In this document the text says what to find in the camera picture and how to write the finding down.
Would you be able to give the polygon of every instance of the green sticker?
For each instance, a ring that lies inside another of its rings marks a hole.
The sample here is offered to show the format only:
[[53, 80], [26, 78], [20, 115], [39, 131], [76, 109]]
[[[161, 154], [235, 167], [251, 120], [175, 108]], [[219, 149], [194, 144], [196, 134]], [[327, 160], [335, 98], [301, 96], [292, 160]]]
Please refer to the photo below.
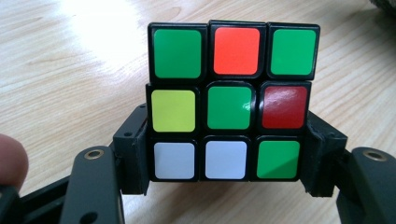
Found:
[[258, 178], [294, 178], [300, 144], [296, 141], [262, 141], [257, 163]]
[[250, 124], [252, 91], [248, 87], [211, 87], [207, 126], [210, 129], [244, 130]]
[[198, 78], [201, 75], [201, 33], [165, 30], [154, 33], [154, 67], [159, 78]]
[[316, 42], [317, 34], [312, 30], [276, 30], [271, 72], [274, 75], [310, 75], [314, 67]]
[[151, 94], [152, 126], [158, 133], [190, 133], [195, 129], [193, 91], [156, 90]]

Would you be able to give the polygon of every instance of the finger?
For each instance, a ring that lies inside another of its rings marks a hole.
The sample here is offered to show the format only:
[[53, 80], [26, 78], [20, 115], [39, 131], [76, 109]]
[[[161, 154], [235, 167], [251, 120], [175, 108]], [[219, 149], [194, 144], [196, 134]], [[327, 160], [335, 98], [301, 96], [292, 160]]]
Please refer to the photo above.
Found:
[[29, 162], [26, 151], [17, 140], [0, 134], [0, 185], [21, 189]]

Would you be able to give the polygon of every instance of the rubik's cube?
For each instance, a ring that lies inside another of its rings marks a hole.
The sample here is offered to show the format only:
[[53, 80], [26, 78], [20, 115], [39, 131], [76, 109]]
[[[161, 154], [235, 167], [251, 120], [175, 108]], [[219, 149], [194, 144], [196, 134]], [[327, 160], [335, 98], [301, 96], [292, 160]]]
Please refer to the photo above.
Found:
[[319, 26], [151, 23], [153, 181], [297, 180]]

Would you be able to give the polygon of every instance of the blurry object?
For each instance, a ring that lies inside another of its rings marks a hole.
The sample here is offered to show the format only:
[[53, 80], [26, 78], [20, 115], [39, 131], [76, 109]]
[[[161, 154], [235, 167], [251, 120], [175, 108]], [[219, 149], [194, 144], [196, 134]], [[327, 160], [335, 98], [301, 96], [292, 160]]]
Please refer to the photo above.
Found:
[[383, 9], [389, 15], [396, 17], [396, 0], [370, 0], [370, 2]]

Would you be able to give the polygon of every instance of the wooden table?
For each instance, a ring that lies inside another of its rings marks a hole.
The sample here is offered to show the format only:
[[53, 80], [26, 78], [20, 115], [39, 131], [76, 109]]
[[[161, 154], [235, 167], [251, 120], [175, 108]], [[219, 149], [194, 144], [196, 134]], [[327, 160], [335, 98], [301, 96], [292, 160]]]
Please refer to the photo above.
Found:
[[[2, 1], [0, 132], [30, 159], [26, 195], [108, 145], [149, 82], [151, 21], [287, 21], [321, 26], [310, 110], [347, 148], [396, 156], [396, 20], [369, 1]], [[127, 223], [337, 223], [333, 198], [296, 183], [150, 183], [125, 196]]]

